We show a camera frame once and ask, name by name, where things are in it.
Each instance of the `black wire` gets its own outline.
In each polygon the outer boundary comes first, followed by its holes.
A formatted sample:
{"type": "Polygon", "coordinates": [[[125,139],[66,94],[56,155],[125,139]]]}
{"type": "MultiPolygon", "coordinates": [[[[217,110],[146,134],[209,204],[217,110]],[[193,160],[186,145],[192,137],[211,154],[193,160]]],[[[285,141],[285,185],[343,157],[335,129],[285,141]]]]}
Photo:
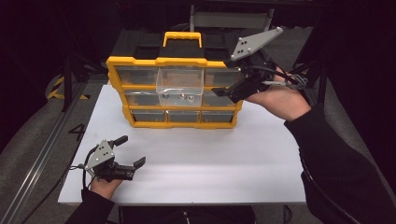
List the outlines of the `black wire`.
{"type": "Polygon", "coordinates": [[[318,190],[318,192],[342,215],[344,215],[346,218],[348,218],[351,222],[360,224],[360,222],[354,218],[352,215],[350,215],[344,208],[342,208],[338,203],[333,201],[329,195],[326,194],[326,192],[320,187],[320,185],[314,180],[313,176],[309,173],[308,167],[305,163],[305,160],[303,157],[300,155],[301,159],[301,164],[303,165],[303,170],[306,178],[308,179],[309,182],[311,182],[318,190]]]}
{"type": "Polygon", "coordinates": [[[266,72],[269,72],[269,73],[271,73],[271,74],[273,74],[273,75],[278,75],[278,76],[280,76],[280,77],[283,77],[283,78],[285,78],[287,81],[289,81],[291,84],[294,84],[294,85],[297,85],[297,84],[298,84],[298,81],[294,80],[293,78],[289,77],[288,75],[283,74],[283,73],[281,73],[281,72],[278,72],[278,71],[276,71],[276,70],[274,70],[274,69],[271,69],[271,68],[262,67],[262,66],[257,66],[257,65],[251,65],[249,68],[261,69],[261,70],[264,70],[264,71],[266,71],[266,72]]]}
{"type": "Polygon", "coordinates": [[[79,166],[70,166],[69,170],[76,170],[76,169],[82,169],[82,167],[79,166]]]}
{"type": "Polygon", "coordinates": [[[94,177],[93,177],[93,179],[91,180],[91,182],[88,184],[87,188],[89,188],[89,187],[90,187],[90,185],[91,185],[92,181],[93,181],[95,178],[96,178],[96,176],[94,176],[94,177]]]}
{"type": "MultiPolygon", "coordinates": [[[[97,147],[94,147],[93,149],[91,149],[88,152],[88,155],[87,155],[87,157],[85,158],[85,161],[84,161],[84,167],[88,164],[88,160],[90,159],[91,154],[96,150],[96,148],[97,147]]],[[[82,188],[83,189],[88,189],[87,183],[86,183],[86,176],[87,176],[87,171],[85,171],[85,169],[83,169],[83,172],[82,172],[82,188]]]]}
{"type": "Polygon", "coordinates": [[[282,73],[283,73],[285,76],[288,75],[288,73],[287,73],[285,70],[283,70],[283,68],[281,68],[277,63],[275,63],[275,65],[276,65],[276,67],[278,67],[278,68],[282,71],[282,73]]]}

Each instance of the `white table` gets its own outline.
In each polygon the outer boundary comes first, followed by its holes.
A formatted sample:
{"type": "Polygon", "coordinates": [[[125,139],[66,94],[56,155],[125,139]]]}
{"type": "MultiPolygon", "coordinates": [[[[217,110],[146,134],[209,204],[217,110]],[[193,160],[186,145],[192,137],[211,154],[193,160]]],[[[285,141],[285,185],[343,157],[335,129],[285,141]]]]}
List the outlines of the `white table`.
{"type": "MultiPolygon", "coordinates": [[[[244,102],[233,129],[133,128],[117,92],[105,85],[73,164],[103,139],[123,135],[129,141],[114,147],[115,161],[147,162],[117,189],[120,205],[305,202],[297,144],[283,120],[258,105],[244,102]]],[[[82,170],[69,172],[59,203],[81,202],[81,178],[82,170]]]]}

